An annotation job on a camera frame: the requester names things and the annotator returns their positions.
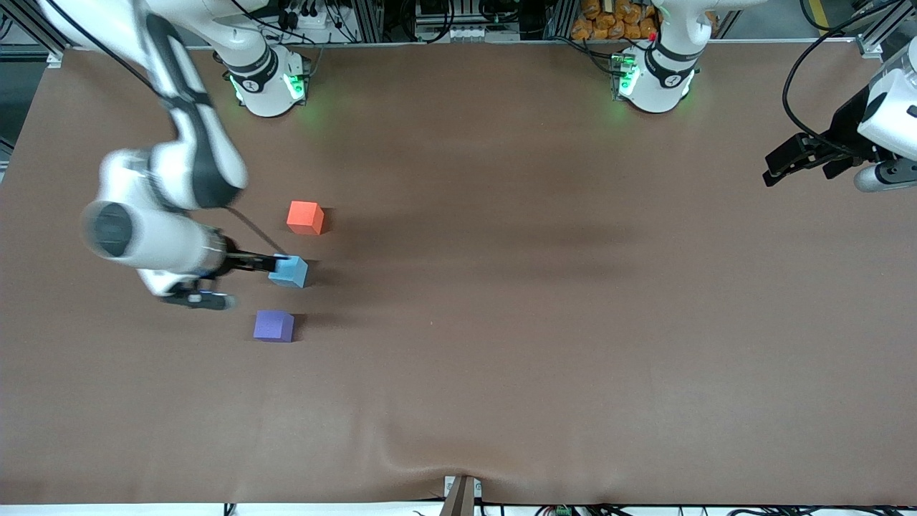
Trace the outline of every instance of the purple cube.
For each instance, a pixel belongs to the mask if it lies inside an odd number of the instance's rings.
[[[255,338],[262,342],[292,342],[293,316],[282,310],[258,310]]]

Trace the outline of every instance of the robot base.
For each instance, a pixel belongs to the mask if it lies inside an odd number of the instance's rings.
[[[236,98],[252,114],[264,118],[278,117],[293,106],[304,106],[309,90],[312,62],[284,47],[271,47],[277,53],[277,73],[264,85],[262,91],[253,93],[230,81],[236,87]]]
[[[621,72],[621,76],[612,76],[612,96],[614,100],[627,100],[634,107],[647,113],[665,113],[678,105],[688,94],[694,72],[674,88],[663,87],[659,80],[649,73],[646,67],[646,52],[636,46],[613,54],[610,58],[611,70]]]

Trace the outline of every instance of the foam block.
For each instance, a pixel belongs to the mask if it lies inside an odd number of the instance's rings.
[[[255,338],[262,342],[292,342],[293,316],[282,310],[258,310]]]
[[[317,235],[322,232],[325,212],[317,203],[293,201],[287,215],[287,226],[297,235]]]
[[[299,256],[276,253],[274,256],[286,259],[277,261],[277,270],[268,273],[268,279],[279,286],[303,288],[305,286],[305,275],[309,271],[309,264]]]

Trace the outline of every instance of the black cable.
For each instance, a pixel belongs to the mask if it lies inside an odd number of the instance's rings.
[[[9,25],[7,25],[6,28],[4,28],[3,26],[6,25],[7,21],[9,21]],[[8,36],[9,31],[12,29],[13,29],[13,20],[6,17],[6,15],[3,15],[3,17],[0,18],[0,31],[3,31],[3,34],[0,34],[0,39],[3,39],[6,36]]]
[[[246,217],[245,215],[242,215],[242,212],[240,212],[239,210],[237,210],[237,209],[235,209],[235,208],[233,208],[233,207],[231,207],[231,206],[227,206],[227,207],[226,207],[226,211],[228,211],[229,213],[232,213],[233,215],[235,215],[236,218],[239,219],[239,220],[241,220],[242,223],[245,224],[246,226],[248,226],[250,230],[255,231],[255,234],[257,234],[258,236],[261,237],[262,240],[264,240],[265,242],[267,242],[267,244],[270,245],[270,247],[274,248],[274,251],[276,251],[276,252],[278,252],[278,253],[280,253],[280,254],[286,254],[286,253],[287,253],[286,251],[284,251],[284,250],[281,248],[281,246],[277,245],[277,242],[273,241],[273,240],[271,239],[271,237],[268,236],[267,233],[265,233],[264,231],[261,230],[261,228],[259,228],[257,225],[255,225],[254,222],[252,222],[251,220],[249,220],[249,218]]]
[[[613,70],[611,70],[611,69],[609,69],[609,68],[605,68],[604,66],[602,66],[602,64],[599,62],[599,60],[595,58],[595,55],[592,54],[592,51],[589,50],[589,46],[586,45],[586,40],[585,40],[585,39],[582,41],[582,46],[583,46],[584,49],[586,49],[586,55],[589,56],[589,60],[592,61],[592,64],[594,64],[596,68],[598,68],[599,70],[602,70],[602,71],[605,72],[605,73],[608,73],[608,74],[611,75],[612,77],[615,77],[615,76],[620,77],[620,76],[624,75],[623,73],[615,72],[615,71],[613,71]]]
[[[328,34],[328,43],[331,42],[331,34]],[[315,74],[318,73],[318,64],[322,62],[322,54],[325,53],[325,47],[328,46],[328,43],[322,45],[322,49],[318,51],[318,57],[315,58],[315,64],[312,65],[312,69],[309,71],[309,78],[315,77]]]
[[[631,45],[634,45],[635,47],[637,47],[637,48],[640,49],[640,50],[643,50],[643,51],[650,50],[650,47],[643,48],[643,47],[641,47],[640,45],[637,45],[637,44],[636,44],[636,41],[634,41],[633,39],[624,38],[624,37],[621,37],[621,39],[623,39],[624,41],[627,41],[627,42],[630,43]]]
[[[310,45],[316,45],[316,44],[317,44],[317,43],[315,43],[314,41],[312,41],[311,39],[307,38],[306,36],[304,36],[304,35],[302,35],[302,34],[296,34],[295,32],[291,32],[290,30],[285,30],[285,29],[280,28],[280,27],[278,27],[278,26],[276,26],[276,25],[271,25],[270,23],[268,23],[268,22],[266,22],[266,21],[262,21],[260,18],[255,17],[255,16],[252,15],[249,11],[247,11],[247,10],[245,9],[245,7],[243,7],[242,5],[239,4],[239,2],[237,2],[237,0],[229,0],[229,1],[232,2],[233,5],[236,6],[236,7],[238,8],[238,10],[241,11],[242,14],[243,14],[246,18],[250,19],[251,21],[253,21],[253,22],[255,22],[255,23],[259,24],[259,25],[262,25],[263,27],[272,28],[272,29],[277,30],[277,31],[280,31],[280,32],[282,32],[282,33],[284,33],[284,34],[289,34],[289,35],[291,35],[291,36],[295,36],[296,38],[301,39],[301,40],[303,41],[303,43],[308,42]]]
[[[516,4],[516,10],[512,14],[507,15],[506,17],[500,18],[500,13],[497,12],[497,9],[494,8],[491,13],[487,13],[484,9],[484,6],[488,4],[488,0],[480,0],[478,2],[478,14],[481,15],[484,19],[491,23],[510,23],[519,19],[519,6],[521,3]]]
[[[337,0],[325,0],[325,9],[328,11],[329,16],[331,16],[331,6],[334,6],[335,10],[337,11],[338,22],[335,22],[335,28],[337,28],[337,32],[340,32],[341,36],[347,38],[347,40],[351,43],[357,43],[357,37],[353,35],[353,32],[350,32],[350,27],[347,26],[347,22],[344,20],[344,15],[341,14],[340,4],[337,2]]]
[[[407,8],[411,5],[411,2],[412,0],[402,1],[402,7],[398,12],[398,18],[400,18],[399,21],[401,21],[402,30],[404,31],[404,35],[407,36],[408,40],[417,41],[417,36],[414,34],[414,31],[409,29],[407,26],[407,21],[410,19]]]
[[[900,1],[897,3],[897,5],[899,6],[899,5],[903,4],[903,3],[906,2],[906,1],[907,1],[907,0],[900,0]],[[793,122],[794,124],[796,124],[796,127],[798,127],[799,129],[801,129],[802,132],[805,132],[805,133],[808,134],[809,136],[811,136],[811,137],[813,137],[814,139],[818,140],[820,143],[822,143],[822,144],[824,144],[824,145],[827,145],[828,147],[831,147],[831,148],[835,149],[836,151],[839,151],[839,152],[841,152],[842,154],[846,154],[846,155],[848,155],[848,156],[856,156],[856,152],[853,151],[852,149],[850,149],[849,147],[847,147],[846,145],[842,145],[842,144],[840,144],[840,143],[835,143],[835,142],[833,142],[833,141],[830,141],[830,140],[826,139],[824,136],[822,136],[822,135],[820,135],[820,134],[817,134],[817,133],[816,133],[814,130],[812,130],[809,126],[807,126],[807,125],[805,125],[804,123],[802,123],[802,120],[800,120],[799,117],[797,117],[796,114],[793,113],[793,110],[792,110],[792,108],[790,107],[790,101],[788,100],[788,96],[789,96],[789,93],[790,93],[790,85],[791,85],[792,82],[793,82],[793,77],[796,76],[796,71],[799,70],[799,67],[800,67],[800,65],[802,64],[802,62],[805,60],[805,58],[808,57],[809,54],[811,54],[813,50],[815,50],[816,48],[818,48],[819,45],[821,45],[822,43],[824,43],[824,41],[825,41],[826,39],[831,38],[831,37],[832,37],[833,35],[835,35],[835,34],[839,34],[842,30],[844,30],[845,28],[849,27],[850,25],[856,23],[857,21],[859,21],[859,20],[861,20],[861,19],[863,19],[863,18],[865,18],[865,17],[874,15],[874,14],[876,14],[878,11],[881,11],[882,9],[887,9],[887,8],[894,8],[894,7],[889,7],[889,4],[885,4],[885,5],[882,5],[882,6],[875,6],[875,7],[872,7],[871,9],[868,9],[868,10],[866,10],[866,11],[863,11],[862,13],[860,13],[860,14],[854,16],[854,17],[850,17],[850,19],[848,19],[846,22],[844,22],[844,23],[842,23],[842,24],[840,24],[840,25],[837,25],[837,26],[833,27],[831,30],[829,30],[829,31],[825,32],[824,34],[822,34],[822,36],[819,37],[818,39],[816,39],[815,42],[814,42],[812,45],[809,45],[809,48],[807,48],[806,50],[804,50],[804,51],[802,52],[802,55],[800,55],[799,59],[797,59],[796,62],[793,63],[793,66],[790,68],[790,73],[787,75],[787,81],[783,84],[783,95],[781,96],[781,100],[783,101],[783,110],[787,113],[787,117],[790,117],[790,120],[792,120],[792,122]]]
[[[830,27],[825,27],[824,25],[815,21],[815,18],[809,13],[809,9],[805,6],[806,0],[800,0],[800,9],[802,9],[802,15],[805,17],[805,20],[809,22],[809,25],[819,29],[819,30],[831,30]]]
[[[775,512],[766,511],[767,508],[762,507],[762,510],[751,510],[751,509],[736,509],[731,510],[728,516],[738,516],[739,514],[750,514],[751,516],[773,516]]]
[[[443,28],[439,31],[439,34],[435,38],[429,40],[427,44],[436,43],[437,41],[443,39],[449,31],[452,29],[452,23],[456,19],[456,7],[452,4],[452,0],[443,0]]]
[[[108,57],[110,57],[110,58],[114,59],[115,61],[117,61],[118,64],[120,64],[121,66],[125,67],[125,69],[127,69],[128,72],[130,72],[133,76],[137,77],[137,79],[138,79],[139,81],[141,81],[147,88],[149,88],[149,90],[150,90],[151,92],[153,92],[154,94],[156,94],[157,97],[162,98],[162,94],[160,94],[160,92],[156,91],[156,88],[153,87],[153,83],[151,83],[151,82],[149,81],[149,79],[147,79],[146,77],[144,77],[143,74],[141,74],[140,72],[138,72],[137,69],[134,68],[133,66],[131,66],[129,63],[127,63],[127,61],[121,59],[121,56],[119,56],[119,55],[117,55],[116,53],[112,52],[111,49],[109,49],[108,47],[106,47],[104,44],[102,44],[101,41],[99,41],[99,40],[96,39],[92,34],[90,34],[89,32],[87,32],[85,28],[83,28],[82,26],[80,26],[80,24],[76,23],[76,21],[74,21],[73,18],[70,17],[70,15],[68,15],[67,13],[65,13],[64,10],[61,9],[61,7],[57,5],[57,2],[55,2],[54,0],[48,0],[48,5],[51,6],[55,11],[57,11],[58,14],[61,15],[61,17],[64,19],[64,21],[66,21],[67,23],[71,24],[71,25],[73,26],[73,28],[75,28],[80,34],[83,34],[83,35],[84,35],[88,40],[90,40],[96,47],[98,47],[101,51],[103,51],[103,52],[105,52],[106,54],[108,54]]]
[[[550,38],[548,38],[548,40],[552,40],[552,39],[555,39],[557,41],[563,41],[564,43],[567,43],[568,45],[576,49],[577,52],[582,53],[582,54],[590,53],[591,55],[595,57],[601,57],[603,59],[608,59],[612,57],[612,54],[605,54],[605,53],[597,52],[595,50],[589,50],[588,47],[585,47],[585,44],[583,46],[577,45],[576,41],[574,41],[573,39],[564,37],[564,36],[551,36]]]

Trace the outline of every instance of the black band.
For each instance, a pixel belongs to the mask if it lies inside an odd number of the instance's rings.
[[[678,61],[678,62],[691,62],[701,57],[701,54],[703,54],[703,50],[699,52],[694,52],[693,54],[679,54],[675,51],[672,51],[672,50],[669,50],[663,47],[662,43],[658,42],[658,39],[657,39],[657,42],[651,48],[651,50],[658,50],[660,54],[668,57],[672,61]]]
[[[686,68],[680,72],[670,70],[656,61],[652,51],[646,52],[646,69],[659,80],[659,85],[666,89],[677,88],[685,79],[694,71],[693,67]]]
[[[162,100],[165,106],[170,110],[179,110],[190,120],[191,131],[193,134],[180,135],[193,141],[192,161],[188,163],[192,170],[191,188],[194,194],[194,202],[201,208],[221,208],[228,206],[236,195],[239,188],[232,186],[220,171],[220,167],[214,156],[214,149],[211,147],[210,133],[207,124],[204,123],[202,115],[202,106],[211,106],[210,98],[206,92],[198,92],[188,84],[185,77],[185,70],[176,55],[176,51],[185,53],[182,38],[178,35],[175,27],[163,17],[154,14],[148,14],[146,19],[147,31],[151,48],[156,57],[161,60],[162,66],[171,78],[175,86],[176,96]],[[184,59],[188,62],[191,57],[185,55]],[[197,74],[192,68],[187,73]],[[175,125],[175,114],[171,114],[172,125]],[[149,168],[152,171],[159,169],[160,164],[155,163],[158,154],[152,153],[149,158]]]
[[[261,57],[259,57],[258,60],[253,62],[252,64],[246,64],[245,66],[229,66],[227,64],[226,67],[229,69],[230,72],[252,73],[252,72],[256,72],[260,67],[264,66],[268,62],[268,59],[270,58],[271,58],[271,47],[265,46],[264,53],[262,53]]]
[[[269,47],[267,49],[267,54],[267,66],[263,66],[261,71],[254,75],[240,75],[238,69],[228,66],[227,68],[232,72],[232,78],[236,80],[236,84],[249,93],[260,93],[263,91],[264,85],[277,73],[278,64],[277,53],[274,50]]]
[[[659,26],[659,31],[658,31],[658,34],[656,35],[656,39],[650,45],[648,51],[659,50],[660,54],[668,57],[672,61],[678,61],[678,62],[691,62],[701,57],[701,54],[703,54],[704,49],[701,49],[700,51],[696,51],[693,54],[679,54],[678,52],[669,50],[666,47],[664,47],[662,45],[662,28],[664,25],[665,24],[662,24]]]

